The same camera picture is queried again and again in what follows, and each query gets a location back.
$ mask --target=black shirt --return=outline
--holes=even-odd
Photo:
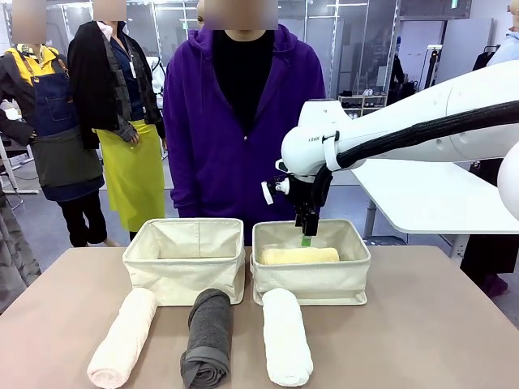
[[[212,51],[218,85],[233,108],[244,134],[254,126],[261,95],[272,67],[274,31],[255,41],[233,41],[225,31],[215,31]]]

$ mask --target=yellow towel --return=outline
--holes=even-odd
[[[337,250],[305,247],[301,249],[266,249],[261,256],[263,265],[286,265],[294,263],[339,262]]]

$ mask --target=table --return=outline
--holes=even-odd
[[[455,235],[452,258],[463,256],[470,234],[519,234],[497,188],[455,164],[367,160],[352,172],[371,199],[364,237],[377,209],[397,231]]]
[[[306,389],[507,389],[519,382],[519,333],[434,247],[371,247],[366,306],[302,308],[315,365]],[[123,249],[68,250],[0,316],[0,383],[92,389],[87,365],[130,291]],[[125,389],[181,388],[190,308],[159,308]],[[269,389],[263,313],[234,307],[232,378]]]

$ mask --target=fabric storage basket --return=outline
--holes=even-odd
[[[192,306],[205,289],[239,304],[245,288],[243,222],[159,219],[146,222],[122,257],[134,288],[157,295],[159,306]]]
[[[265,266],[263,251],[269,248],[301,248],[301,228],[294,222],[260,223],[254,226],[251,271],[254,301],[262,304],[264,293],[288,289],[302,306],[358,306],[366,304],[366,278],[371,254],[348,220],[322,220],[311,246],[333,247],[338,263],[302,263]]]

